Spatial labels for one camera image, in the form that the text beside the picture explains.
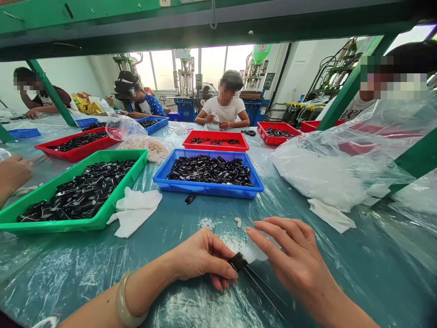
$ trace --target plastic tray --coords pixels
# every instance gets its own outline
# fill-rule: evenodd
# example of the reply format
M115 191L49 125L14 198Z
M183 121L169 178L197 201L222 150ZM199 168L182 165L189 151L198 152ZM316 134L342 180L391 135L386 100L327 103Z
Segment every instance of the plastic tray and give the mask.
M315 131L321 121L305 121L302 122L302 126L300 127L301 132L313 132ZM346 121L338 120L337 123L335 123L335 126L342 125L343 123L346 123Z
M290 133L293 136L297 136L299 134L302 134L299 130L295 129L291 125L288 125L287 123L270 123L270 122L258 122L258 132L261 134L261 137L263 137L264 142L266 144L271 145L279 145L287 141L287 137L271 137L266 133L266 130L268 128L277 128L279 130L285 131Z
M87 128L93 123L97 123L99 120L97 118L84 118L81 120L76 120L76 123L79 124L81 128Z
M125 177L113 190L97 214L90 219L45 221L45 222L17 222L17 216L23 214L27 208L41 200L49 200L56 192L56 187L70 181L74 176L81 175L85 167L98 162L112 160L137 159ZM106 227L109 217L115 213L116 203L124 197L125 187L130 187L137 180L147 163L147 150L101 150L73 165L61 175L43 184L23 198L0 211L0 231L8 231L16 235L102 230Z
M147 116L145 118L140 118L139 120L137 120L137 122L142 122L142 121L150 121L150 120L159 120L158 123L155 123L152 126L149 126L146 131L147 134L152 134L153 132L158 131L160 128L165 127L166 125L168 125L168 118L162 117L162 116Z
M195 137L205 139L209 138L214 139L236 139L240 143L230 144L226 141L220 146L211 145L210 141L207 140L204 143L190 143L191 140ZM241 132L225 132L225 131L198 131L192 130L185 141L182 143L184 148L186 149L204 149L204 150L216 150L216 151L238 151L238 152L246 152L249 150L249 145L247 144L246 138L243 136Z
M60 144L70 141L74 137L81 136L86 133L94 133L94 132L101 132L101 131L105 131L105 127L72 134L71 136L53 140L47 143L41 143L39 145L36 145L35 148L41 150L44 154L46 154L49 157L62 159L67 162L77 162L78 160L81 160L98 150L102 150L109 146L112 146L113 144L116 144L119 141L112 139L110 136L107 136L102 139L93 141L92 143L88 143L85 146L78 147L67 152L60 152L57 150L49 149L47 147L59 146Z
M38 137L41 133L38 129L15 129L8 131L15 139Z
M233 160L235 158L242 159L244 166L249 166L250 168L250 180L252 181L253 187L238 186L233 184L213 184L204 182L191 182L191 181L177 181L177 180L167 180L166 176L171 172L173 163L176 159L181 156L193 157L198 155L209 155L212 158L217 158L218 156L223 157L225 160ZM175 149L172 151L170 156L158 170L158 172L153 177L153 181L156 182L161 190L166 191L178 191L185 193L196 193L203 195L214 195L214 196L226 196L226 197L237 197L237 198L248 198L253 199L256 197L257 193L264 190L263 183L261 182L258 174L249 156L246 153L241 152L221 152L221 151L211 151L211 150L196 150L196 149Z

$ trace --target white t-shirt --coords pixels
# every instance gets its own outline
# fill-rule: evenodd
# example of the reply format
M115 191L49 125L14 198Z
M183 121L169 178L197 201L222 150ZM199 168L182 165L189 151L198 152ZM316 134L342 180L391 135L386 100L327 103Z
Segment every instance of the white t-shirt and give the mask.
M325 106L325 108L322 110L322 112L317 116L315 119L316 121L321 121L322 118L326 115L326 112L331 107L332 103L334 102L334 98L332 98ZM349 121L358 116L363 110L368 109L370 107L373 107L376 103L376 99L370 100L368 102L365 102L361 100L360 93L357 92L355 97L352 99L352 101L349 103L349 105L346 107L346 110L342 114L342 116L339 118L343 121Z
M228 106L221 106L217 97L208 99L202 110L207 114L217 113L220 122L235 122L239 113L246 110L241 98L234 98Z

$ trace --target table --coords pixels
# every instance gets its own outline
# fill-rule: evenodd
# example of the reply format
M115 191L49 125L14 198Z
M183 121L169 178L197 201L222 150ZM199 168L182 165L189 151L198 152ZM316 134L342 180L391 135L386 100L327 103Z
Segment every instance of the table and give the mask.
M35 174L26 185L47 182L72 165L46 157L33 145L76 133L79 128L68 127L62 118L52 117L25 123L38 126L42 135L7 144L6 149L34 161ZM169 149L182 148L187 135L175 133L180 126L203 128L195 123L169 122L153 136L163 140ZM247 241L246 226L277 215L299 218L313 227L335 279L381 327L427 326L430 306L437 300L435 278L388 234L396 230L395 223L406 224L394 212L356 206L348 216L357 229L340 235L314 215L306 197L279 176L272 164L275 147L265 145L258 133L245 137L250 146L247 154L265 187L254 200L198 195L185 205L187 194L164 191L156 212L129 239L114 236L119 227L116 222L102 231L23 237L0 234L2 311L27 325L52 315L63 320L118 282L126 271L145 265L187 239L199 229L197 224L202 218L218 222L213 232L236 251ZM149 162L133 189L157 189L152 177L158 168ZM242 219L241 230L234 217ZM285 323L242 272L238 284L225 292L215 291L208 276L174 283L155 301L143 326L318 327L283 289L268 261L256 262L252 268L287 302L286 306L267 293Z

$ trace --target hand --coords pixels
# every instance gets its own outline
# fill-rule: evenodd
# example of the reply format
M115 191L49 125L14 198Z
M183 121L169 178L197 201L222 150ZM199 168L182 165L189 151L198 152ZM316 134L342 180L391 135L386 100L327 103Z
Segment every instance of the hand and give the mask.
M208 116L206 117L206 122L212 123L213 120L214 120L214 115L213 114L208 114Z
M139 118L144 118L144 117L148 116L147 114L139 113L139 112L130 112L127 115L133 119L139 119Z
M272 236L284 249L282 252L257 230L246 228L249 238L269 257L284 287L317 321L328 327L327 318L337 316L338 320L344 317L339 311L351 310L353 313L359 309L331 275L309 225L300 220L274 216L256 221L254 226Z
M168 253L177 279L188 280L211 274L214 287L229 288L228 279L235 280L237 272L227 262L235 256L208 228L202 228Z
M26 117L31 118L31 119L35 119L35 118L38 118L39 114L40 114L40 112L38 112L37 110L31 109L30 111L28 111L26 113Z
M0 163L0 189L9 195L24 185L32 177L33 163L23 156L13 154Z
M228 122L228 121L220 122L218 124L218 127L221 128L221 129L231 128L232 127L232 122Z

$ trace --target window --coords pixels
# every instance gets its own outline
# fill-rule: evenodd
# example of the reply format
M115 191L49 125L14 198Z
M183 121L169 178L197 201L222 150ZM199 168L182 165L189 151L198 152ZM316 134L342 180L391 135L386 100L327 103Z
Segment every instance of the window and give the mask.
M226 47L202 48L203 82L211 83L218 88L219 80L223 75Z
M253 49L254 45L229 46L228 57L226 60L226 71L236 70L239 72L240 70L245 70L246 58L252 53Z
M143 60L136 65L137 72L141 78L141 83L144 87L149 87L155 90L155 81L153 79L152 65L150 63L150 55L148 51L143 51ZM140 59L139 55L135 52L131 52L130 55L136 59Z
M152 59L158 90L174 90L172 51L152 51Z

